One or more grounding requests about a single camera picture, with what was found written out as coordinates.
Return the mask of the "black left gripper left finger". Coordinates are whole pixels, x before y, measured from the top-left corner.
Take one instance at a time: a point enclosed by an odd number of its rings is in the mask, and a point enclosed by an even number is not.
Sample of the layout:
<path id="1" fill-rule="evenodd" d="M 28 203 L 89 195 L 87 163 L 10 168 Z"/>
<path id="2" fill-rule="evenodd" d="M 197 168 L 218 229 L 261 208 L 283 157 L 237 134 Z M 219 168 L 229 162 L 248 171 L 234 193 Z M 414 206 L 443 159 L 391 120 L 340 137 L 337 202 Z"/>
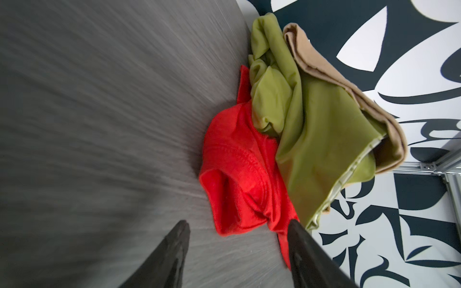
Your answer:
<path id="1" fill-rule="evenodd" d="M 181 288 L 190 241 L 190 225 L 179 221 L 122 288 Z"/>

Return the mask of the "red cloth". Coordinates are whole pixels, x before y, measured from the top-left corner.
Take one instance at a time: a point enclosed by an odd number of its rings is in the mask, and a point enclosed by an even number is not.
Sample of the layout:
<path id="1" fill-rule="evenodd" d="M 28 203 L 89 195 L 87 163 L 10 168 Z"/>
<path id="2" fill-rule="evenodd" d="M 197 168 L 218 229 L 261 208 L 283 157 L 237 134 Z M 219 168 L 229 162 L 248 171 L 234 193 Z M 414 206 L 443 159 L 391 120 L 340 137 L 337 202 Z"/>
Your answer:
<path id="1" fill-rule="evenodd" d="M 249 69 L 241 66 L 236 105 L 217 114 L 206 131 L 199 182 L 220 236 L 266 224 L 290 267 L 288 227 L 298 217 L 276 163 L 277 140 L 253 126 L 250 90 Z"/>

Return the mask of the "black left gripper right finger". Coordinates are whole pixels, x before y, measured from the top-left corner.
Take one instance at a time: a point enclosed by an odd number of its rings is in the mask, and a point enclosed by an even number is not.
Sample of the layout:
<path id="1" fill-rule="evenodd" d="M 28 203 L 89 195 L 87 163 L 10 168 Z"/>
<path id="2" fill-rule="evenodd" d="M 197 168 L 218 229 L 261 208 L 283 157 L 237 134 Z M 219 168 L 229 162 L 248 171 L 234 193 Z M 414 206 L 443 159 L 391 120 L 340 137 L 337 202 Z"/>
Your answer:
<path id="1" fill-rule="evenodd" d="M 357 288 L 296 220 L 289 224 L 288 244 L 295 288 Z"/>

